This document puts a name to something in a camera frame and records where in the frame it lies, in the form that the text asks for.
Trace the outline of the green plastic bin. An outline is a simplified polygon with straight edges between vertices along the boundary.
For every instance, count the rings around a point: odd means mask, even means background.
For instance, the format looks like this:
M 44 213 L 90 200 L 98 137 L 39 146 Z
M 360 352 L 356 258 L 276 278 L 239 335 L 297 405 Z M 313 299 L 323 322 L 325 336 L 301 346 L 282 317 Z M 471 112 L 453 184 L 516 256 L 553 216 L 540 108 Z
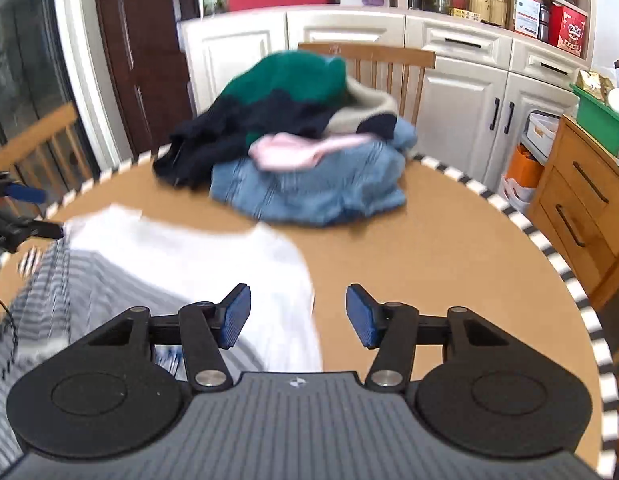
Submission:
M 571 89 L 579 98 L 576 122 L 611 155 L 619 156 L 619 114 L 575 84 Z

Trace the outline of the cream black knit garment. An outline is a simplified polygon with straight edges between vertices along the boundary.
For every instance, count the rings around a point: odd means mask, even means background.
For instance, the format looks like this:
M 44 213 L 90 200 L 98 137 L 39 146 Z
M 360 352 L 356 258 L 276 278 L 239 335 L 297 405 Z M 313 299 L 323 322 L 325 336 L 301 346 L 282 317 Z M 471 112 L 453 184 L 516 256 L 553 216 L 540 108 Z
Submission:
M 390 93 L 369 88 L 349 76 L 344 104 L 329 119 L 323 134 L 364 133 L 389 141 L 397 118 L 398 105 Z

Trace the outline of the green navy sweater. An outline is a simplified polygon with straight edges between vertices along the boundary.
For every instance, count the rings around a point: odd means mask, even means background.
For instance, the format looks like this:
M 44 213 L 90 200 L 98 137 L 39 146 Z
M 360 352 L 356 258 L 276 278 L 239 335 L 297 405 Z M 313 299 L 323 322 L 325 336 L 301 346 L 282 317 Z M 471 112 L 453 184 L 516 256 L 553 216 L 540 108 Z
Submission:
M 318 139 L 344 105 L 346 89 L 341 58 L 303 50 L 268 55 L 171 133 L 170 148 L 153 162 L 154 175 L 173 188 L 198 188 L 210 183 L 215 165 L 247 157 L 262 136 Z

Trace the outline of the orange bag on floor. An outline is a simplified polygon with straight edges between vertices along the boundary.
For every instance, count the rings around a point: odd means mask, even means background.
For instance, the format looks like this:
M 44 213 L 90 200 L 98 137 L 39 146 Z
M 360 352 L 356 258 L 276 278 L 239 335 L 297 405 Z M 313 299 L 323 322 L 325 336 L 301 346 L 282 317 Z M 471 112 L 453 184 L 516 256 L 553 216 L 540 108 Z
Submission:
M 523 144 L 519 144 L 511 156 L 506 178 L 515 180 L 523 188 L 537 188 L 543 171 L 544 166 Z

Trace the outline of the white kitchen cabinet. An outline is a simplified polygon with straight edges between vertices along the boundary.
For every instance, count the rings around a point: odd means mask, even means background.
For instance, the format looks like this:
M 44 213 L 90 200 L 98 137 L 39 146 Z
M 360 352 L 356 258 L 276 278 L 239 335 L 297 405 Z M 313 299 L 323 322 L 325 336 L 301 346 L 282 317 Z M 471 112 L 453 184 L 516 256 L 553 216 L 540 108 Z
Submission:
M 373 42 L 432 51 L 417 122 L 420 153 L 497 188 L 533 112 L 561 116 L 589 63 L 533 38 L 425 11 L 287 6 L 198 18 L 178 26 L 190 93 L 203 112 L 232 78 L 301 42 Z

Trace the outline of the red printed tin box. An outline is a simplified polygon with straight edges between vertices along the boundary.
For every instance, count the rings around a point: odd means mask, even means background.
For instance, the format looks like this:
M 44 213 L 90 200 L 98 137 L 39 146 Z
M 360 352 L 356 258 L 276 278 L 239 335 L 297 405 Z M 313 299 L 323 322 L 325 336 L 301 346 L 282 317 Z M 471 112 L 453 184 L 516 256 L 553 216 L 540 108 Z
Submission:
M 552 3 L 549 10 L 548 42 L 575 56 L 582 56 L 587 16 L 563 4 Z

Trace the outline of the white red carton box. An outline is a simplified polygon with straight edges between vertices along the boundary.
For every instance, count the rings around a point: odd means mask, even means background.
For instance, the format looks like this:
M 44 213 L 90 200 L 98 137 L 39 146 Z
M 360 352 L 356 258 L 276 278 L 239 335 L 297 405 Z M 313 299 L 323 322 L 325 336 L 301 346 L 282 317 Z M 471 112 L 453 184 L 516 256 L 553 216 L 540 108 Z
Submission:
M 537 38 L 541 23 L 541 1 L 513 0 L 513 30 Z

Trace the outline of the pink garment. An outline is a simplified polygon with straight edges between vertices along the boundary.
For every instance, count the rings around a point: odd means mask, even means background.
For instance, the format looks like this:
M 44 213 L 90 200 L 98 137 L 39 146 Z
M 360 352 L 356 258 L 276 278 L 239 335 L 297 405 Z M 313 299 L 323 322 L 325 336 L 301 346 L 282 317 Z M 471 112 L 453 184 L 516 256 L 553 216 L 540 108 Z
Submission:
M 248 154 L 259 170 L 296 171 L 316 167 L 326 155 L 373 141 L 377 138 L 372 134 L 339 134 L 315 140 L 279 132 L 261 136 L 252 143 Z

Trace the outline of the wooden chair behind table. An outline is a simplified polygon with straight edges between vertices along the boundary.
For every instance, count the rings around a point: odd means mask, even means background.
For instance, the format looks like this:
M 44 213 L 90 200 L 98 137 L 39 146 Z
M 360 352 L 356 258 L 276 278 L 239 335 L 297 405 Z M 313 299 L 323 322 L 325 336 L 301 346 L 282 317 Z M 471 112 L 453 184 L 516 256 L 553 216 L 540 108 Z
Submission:
M 299 50 L 343 58 L 349 74 L 369 88 L 393 96 L 398 115 L 416 126 L 425 74 L 435 69 L 436 54 L 414 48 L 383 46 L 373 42 L 301 42 Z

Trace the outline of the wooden sideboard with drawers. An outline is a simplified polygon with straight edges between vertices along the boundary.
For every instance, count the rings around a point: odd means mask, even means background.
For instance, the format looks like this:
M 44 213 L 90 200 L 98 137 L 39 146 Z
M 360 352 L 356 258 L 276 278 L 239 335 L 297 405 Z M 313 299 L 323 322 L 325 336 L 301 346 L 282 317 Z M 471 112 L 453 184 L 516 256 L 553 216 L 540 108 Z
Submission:
M 619 291 L 619 166 L 569 116 L 559 121 L 527 216 L 603 309 Z

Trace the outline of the dark wooden door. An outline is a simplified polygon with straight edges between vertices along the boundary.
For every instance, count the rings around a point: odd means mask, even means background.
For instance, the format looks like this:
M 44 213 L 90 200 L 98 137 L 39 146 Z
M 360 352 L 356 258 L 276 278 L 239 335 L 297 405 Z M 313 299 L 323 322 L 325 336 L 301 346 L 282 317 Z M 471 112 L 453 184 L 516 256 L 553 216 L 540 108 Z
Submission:
M 200 16 L 198 0 L 96 0 L 96 7 L 131 150 L 160 148 L 194 117 L 178 24 Z

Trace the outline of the white black striped sweater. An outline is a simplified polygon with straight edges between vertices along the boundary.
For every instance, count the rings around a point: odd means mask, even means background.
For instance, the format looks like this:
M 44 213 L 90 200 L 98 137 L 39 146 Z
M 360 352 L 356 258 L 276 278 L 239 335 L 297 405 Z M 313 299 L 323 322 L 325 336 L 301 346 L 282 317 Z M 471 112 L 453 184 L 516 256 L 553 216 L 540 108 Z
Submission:
M 319 372 L 315 292 L 296 245 L 259 223 L 246 232 L 189 230 L 112 205 L 78 217 L 35 258 L 0 320 L 0 473 L 21 455 L 6 415 L 8 392 L 38 364 L 134 306 L 154 315 L 251 289 L 251 312 L 223 351 L 230 375 Z

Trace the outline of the blue denim jacket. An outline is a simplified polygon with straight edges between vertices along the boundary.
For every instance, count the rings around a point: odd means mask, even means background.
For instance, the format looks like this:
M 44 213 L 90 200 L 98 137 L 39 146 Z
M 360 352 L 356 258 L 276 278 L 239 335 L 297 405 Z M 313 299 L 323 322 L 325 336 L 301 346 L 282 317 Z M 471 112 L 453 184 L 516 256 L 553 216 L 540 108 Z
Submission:
M 210 196 L 240 214 L 270 223 L 332 226 L 406 204 L 399 186 L 416 128 L 398 119 L 393 138 L 326 155 L 316 167 L 264 171 L 247 157 L 213 168 Z

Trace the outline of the wooden chair at left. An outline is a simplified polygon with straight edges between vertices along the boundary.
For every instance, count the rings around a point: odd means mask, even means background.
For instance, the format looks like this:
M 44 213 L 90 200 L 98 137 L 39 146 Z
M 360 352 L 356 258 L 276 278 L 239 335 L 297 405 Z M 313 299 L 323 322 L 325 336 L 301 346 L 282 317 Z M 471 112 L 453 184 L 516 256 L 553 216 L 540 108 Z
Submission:
M 99 165 L 75 105 L 62 104 L 0 148 L 0 172 L 37 190 L 32 202 L 0 197 L 1 210 L 22 216 L 41 216 L 47 206 L 95 177 Z

